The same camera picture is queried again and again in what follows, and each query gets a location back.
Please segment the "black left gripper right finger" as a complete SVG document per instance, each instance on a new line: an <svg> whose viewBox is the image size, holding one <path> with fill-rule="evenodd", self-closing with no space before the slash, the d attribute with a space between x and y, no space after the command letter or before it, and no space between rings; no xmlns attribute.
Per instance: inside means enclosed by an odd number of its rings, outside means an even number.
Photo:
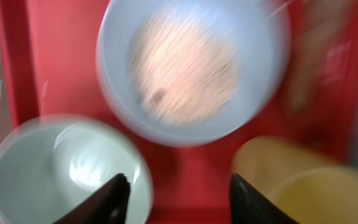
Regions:
<svg viewBox="0 0 358 224"><path fill-rule="evenodd" d="M230 179L229 203L232 224L298 224L236 173Z"/></svg>

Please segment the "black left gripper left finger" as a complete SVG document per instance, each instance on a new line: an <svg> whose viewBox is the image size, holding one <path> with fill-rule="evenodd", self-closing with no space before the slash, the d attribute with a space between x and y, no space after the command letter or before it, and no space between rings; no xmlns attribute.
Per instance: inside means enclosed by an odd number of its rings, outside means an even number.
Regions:
<svg viewBox="0 0 358 224"><path fill-rule="evenodd" d="M130 193L130 183L119 173L53 224L125 224Z"/></svg>

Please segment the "yellow plastic cup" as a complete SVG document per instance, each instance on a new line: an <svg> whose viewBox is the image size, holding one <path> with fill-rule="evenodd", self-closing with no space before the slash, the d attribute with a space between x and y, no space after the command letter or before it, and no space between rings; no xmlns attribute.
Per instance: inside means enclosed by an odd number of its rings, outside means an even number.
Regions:
<svg viewBox="0 0 358 224"><path fill-rule="evenodd" d="M299 223L358 224L358 168L292 141L260 136L235 153L232 169Z"/></svg>

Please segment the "mint green bowl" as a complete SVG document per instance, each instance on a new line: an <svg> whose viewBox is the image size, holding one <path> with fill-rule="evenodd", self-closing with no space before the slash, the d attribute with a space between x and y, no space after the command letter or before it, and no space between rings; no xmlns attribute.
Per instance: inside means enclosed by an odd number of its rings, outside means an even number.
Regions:
<svg viewBox="0 0 358 224"><path fill-rule="evenodd" d="M131 186L126 221L145 223L152 178L128 138L82 116L32 119L0 145L0 222L53 223L120 173Z"/></svg>

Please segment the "light blue bowl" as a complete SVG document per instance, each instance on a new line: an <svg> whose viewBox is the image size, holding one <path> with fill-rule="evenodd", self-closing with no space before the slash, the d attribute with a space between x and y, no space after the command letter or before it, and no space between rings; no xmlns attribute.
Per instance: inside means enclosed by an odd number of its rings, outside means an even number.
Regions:
<svg viewBox="0 0 358 224"><path fill-rule="evenodd" d="M171 126L149 116L140 106L129 66L134 37L154 13L167 7L180 17L200 16L214 34L229 32L240 65L233 97L211 119ZM237 130L267 104L288 65L291 25L283 1L209 0L110 1L99 28L96 47L103 95L118 119L131 131L166 146L202 145Z"/></svg>

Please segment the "white rice pile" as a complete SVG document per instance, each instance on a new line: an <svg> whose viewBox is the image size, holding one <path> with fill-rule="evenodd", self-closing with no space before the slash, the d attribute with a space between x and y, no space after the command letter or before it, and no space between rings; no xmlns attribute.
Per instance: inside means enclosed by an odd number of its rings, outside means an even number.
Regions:
<svg viewBox="0 0 358 224"><path fill-rule="evenodd" d="M219 113L239 79L231 42L211 35L196 16L173 11L140 28L131 69L144 111L173 125L200 123Z"/></svg>

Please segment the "brown carrot stick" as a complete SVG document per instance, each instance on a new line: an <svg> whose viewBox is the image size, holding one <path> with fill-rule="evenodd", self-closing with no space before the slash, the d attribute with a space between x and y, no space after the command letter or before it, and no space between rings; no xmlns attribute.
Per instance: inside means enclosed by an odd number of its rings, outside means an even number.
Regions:
<svg viewBox="0 0 358 224"><path fill-rule="evenodd" d="M285 93L291 114L303 111L313 98L315 79L330 44L348 23L356 0L305 0L301 30L293 51Z"/></svg>

